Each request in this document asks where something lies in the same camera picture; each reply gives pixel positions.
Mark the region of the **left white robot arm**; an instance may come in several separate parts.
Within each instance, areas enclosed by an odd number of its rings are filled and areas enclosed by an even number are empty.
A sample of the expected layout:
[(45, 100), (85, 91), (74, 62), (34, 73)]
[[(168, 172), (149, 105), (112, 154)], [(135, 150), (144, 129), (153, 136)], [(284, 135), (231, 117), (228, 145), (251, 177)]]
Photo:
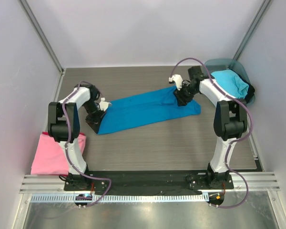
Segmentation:
[(92, 187), (92, 177), (79, 145), (79, 109), (85, 109), (85, 121), (97, 134), (110, 105), (95, 85), (85, 81), (78, 83), (64, 99), (49, 103), (48, 135), (59, 144), (68, 162), (67, 175), (60, 175), (66, 190), (85, 191)]

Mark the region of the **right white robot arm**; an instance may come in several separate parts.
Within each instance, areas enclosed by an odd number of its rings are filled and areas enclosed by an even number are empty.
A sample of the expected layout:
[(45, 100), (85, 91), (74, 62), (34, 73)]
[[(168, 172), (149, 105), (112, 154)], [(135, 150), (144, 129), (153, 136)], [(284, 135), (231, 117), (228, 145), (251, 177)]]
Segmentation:
[(205, 175), (190, 175), (190, 187), (199, 189), (232, 189), (230, 159), (237, 140), (247, 130), (246, 101), (233, 99), (213, 78), (203, 76), (196, 68), (188, 70), (190, 79), (173, 74), (169, 83), (176, 86), (174, 95), (178, 106), (186, 106), (196, 94), (205, 95), (215, 106), (213, 128), (217, 136), (214, 155), (207, 166)]

